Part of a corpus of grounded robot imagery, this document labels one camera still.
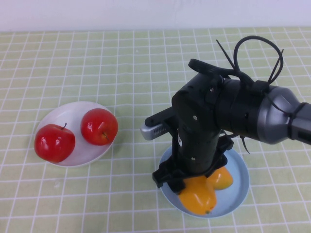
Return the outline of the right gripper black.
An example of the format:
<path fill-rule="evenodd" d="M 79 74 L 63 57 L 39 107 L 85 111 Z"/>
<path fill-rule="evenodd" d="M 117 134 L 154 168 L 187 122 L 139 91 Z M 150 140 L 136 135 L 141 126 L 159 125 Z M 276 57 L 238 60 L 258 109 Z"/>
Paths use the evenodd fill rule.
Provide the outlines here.
<path fill-rule="evenodd" d="M 205 101 L 211 89 L 211 78 L 197 74 L 172 98 L 172 107 L 178 119 L 178 163 L 190 174 L 210 177 L 227 164 L 225 152 L 233 148 L 232 137 L 225 132 L 219 137 L 212 105 Z M 185 179 L 191 176 L 182 171 L 172 155 L 163 155 L 158 169 L 152 173 L 158 188 L 166 183 L 173 193 L 186 188 Z"/>

